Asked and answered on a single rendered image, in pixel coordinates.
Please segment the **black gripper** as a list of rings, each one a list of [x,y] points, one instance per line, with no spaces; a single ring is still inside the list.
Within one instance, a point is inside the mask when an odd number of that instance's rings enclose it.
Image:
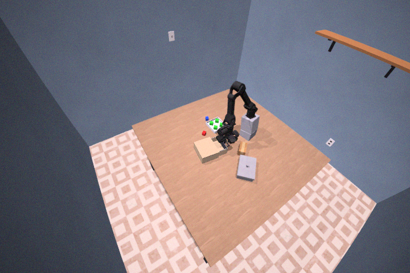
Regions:
[[[226,143],[226,137],[227,137],[227,135],[232,135],[234,133],[234,135],[235,136],[239,136],[239,133],[237,132],[237,130],[234,130],[233,132],[231,132],[231,133],[227,133],[227,134],[225,134],[225,135],[223,135],[223,136],[216,136],[216,139],[218,140],[218,142],[219,143],[221,143],[221,142],[223,142],[224,141],[224,143]]]

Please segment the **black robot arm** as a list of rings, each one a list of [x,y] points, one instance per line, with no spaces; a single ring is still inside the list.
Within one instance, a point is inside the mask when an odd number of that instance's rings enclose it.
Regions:
[[[237,91],[236,94],[232,94],[233,90]],[[233,83],[233,85],[231,85],[230,89],[229,89],[229,94],[227,96],[228,98],[228,106],[227,106],[227,114],[225,115],[225,119],[222,123],[223,127],[220,127],[217,132],[218,135],[220,137],[222,137],[223,135],[225,135],[226,133],[231,133],[233,132],[233,127],[236,121],[236,117],[234,115],[234,109],[235,109],[235,99],[240,96],[243,101],[244,101],[244,108],[247,109],[247,116],[249,119],[252,119],[255,116],[256,111],[258,110],[258,108],[256,107],[256,105],[249,99],[247,93],[246,93],[246,88],[245,88],[245,84],[235,81]],[[227,124],[226,124],[227,122]],[[238,140],[238,137],[232,135],[227,135],[226,139],[228,139],[229,143],[235,143]]]

